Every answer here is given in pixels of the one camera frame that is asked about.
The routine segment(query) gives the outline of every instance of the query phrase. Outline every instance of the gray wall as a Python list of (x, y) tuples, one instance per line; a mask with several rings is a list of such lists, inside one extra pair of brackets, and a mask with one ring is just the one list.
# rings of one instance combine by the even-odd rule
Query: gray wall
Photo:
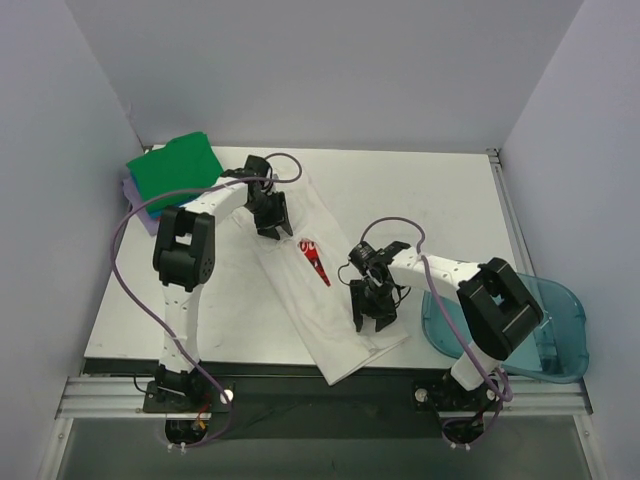
[(500, 147), (581, 0), (67, 0), (147, 143)]
[(105, 280), (139, 146), (62, 0), (0, 14), (0, 478), (33, 479)]
[(587, 311), (587, 387), (613, 478), (639, 478), (640, 3), (587, 0), (502, 152), (539, 275)]

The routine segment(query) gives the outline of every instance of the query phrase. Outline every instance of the white table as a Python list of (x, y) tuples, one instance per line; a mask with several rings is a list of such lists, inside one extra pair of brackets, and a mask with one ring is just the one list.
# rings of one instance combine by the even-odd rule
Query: white table
[[(402, 215), (427, 231), (426, 249), (471, 261), (502, 257), (513, 265), (507, 227), (486, 155), (308, 149), (214, 147), (225, 168), (242, 166), (248, 154), (286, 151), (304, 165), (318, 193), (355, 246), (373, 220)], [(276, 171), (286, 158), (274, 159)], [(232, 221), (216, 231), (216, 267), (205, 286), (198, 348), (203, 361), (311, 365), (247, 239)], [(415, 243), (410, 227), (384, 223), (367, 240), (384, 247), (393, 240)], [(126, 229), (118, 264), (131, 288), (151, 308), (163, 311), (157, 273), (151, 265), (155, 237), (133, 219)], [(250, 298), (241, 296), (250, 285)], [(398, 311), (409, 341), (372, 363), (378, 367), (448, 368), (421, 327), (422, 292), (412, 292)], [(86, 358), (157, 359), (163, 332), (124, 294), (111, 276), (102, 299)]]

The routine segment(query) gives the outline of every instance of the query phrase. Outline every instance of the white towel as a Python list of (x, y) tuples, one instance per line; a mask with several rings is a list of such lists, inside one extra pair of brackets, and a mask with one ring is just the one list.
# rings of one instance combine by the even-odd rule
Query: white towel
[[(281, 178), (289, 176), (282, 170), (279, 174)], [(366, 320), (362, 331), (356, 332), (349, 287), (337, 276), (338, 267), (346, 263), (355, 243), (347, 241), (306, 172), (299, 181), (279, 184), (278, 189), (286, 195), (293, 237), (283, 236), (278, 242), (257, 237), (253, 217), (244, 209), (236, 210), (233, 218), (256, 239), (254, 250), (267, 277), (309, 354), (333, 385), (399, 345), (408, 335), (400, 322), (375, 333), (373, 322)], [(330, 286), (302, 252), (300, 242), (304, 241), (315, 243)]]

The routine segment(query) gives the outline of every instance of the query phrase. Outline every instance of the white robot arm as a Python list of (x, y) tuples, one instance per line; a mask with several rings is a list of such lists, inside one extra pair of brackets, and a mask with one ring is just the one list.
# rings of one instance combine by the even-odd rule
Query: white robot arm
[[(473, 337), (469, 349), (484, 371), (506, 360), (542, 320), (542, 309), (506, 261), (494, 258), (478, 264), (435, 255), (426, 259), (438, 293), (461, 305)], [(362, 241), (349, 261), (363, 277), (349, 285), (357, 330), (363, 315), (376, 321), (376, 331), (395, 320), (392, 294), (398, 287), (430, 290), (422, 256), (406, 243), (393, 242), (375, 251)], [(450, 376), (466, 391), (484, 381), (467, 353)]]
[(165, 303), (165, 323), (175, 338), (165, 332), (164, 346), (155, 380), (158, 389), (198, 399), (203, 393), (201, 378), (182, 355), (176, 340), (196, 362), (198, 305), (204, 283), (215, 264), (215, 227), (234, 210), (246, 207), (254, 215), (258, 235), (279, 239), (279, 230), (291, 235), (283, 192), (276, 192), (269, 181), (227, 185), (229, 177), (270, 176), (271, 166), (261, 157), (250, 155), (244, 168), (229, 170), (216, 182), (219, 190), (201, 195), (181, 208), (167, 207), (153, 254), (153, 267), (160, 274)]

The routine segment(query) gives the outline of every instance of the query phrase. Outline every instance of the red label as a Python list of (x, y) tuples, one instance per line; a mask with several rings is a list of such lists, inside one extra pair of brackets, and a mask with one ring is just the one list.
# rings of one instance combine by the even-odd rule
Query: red label
[(327, 284), (327, 287), (331, 286), (331, 282), (329, 281), (329, 277), (327, 277), (327, 273), (324, 271), (324, 267), (322, 266), (322, 262), (320, 261), (320, 255), (318, 255), (318, 249), (316, 248), (315, 242), (311, 240), (301, 240), (298, 244), (300, 246), (300, 250), (304, 253), (304, 256), (307, 257), (307, 260), (311, 262), (311, 265), (318, 272), (320, 278)]

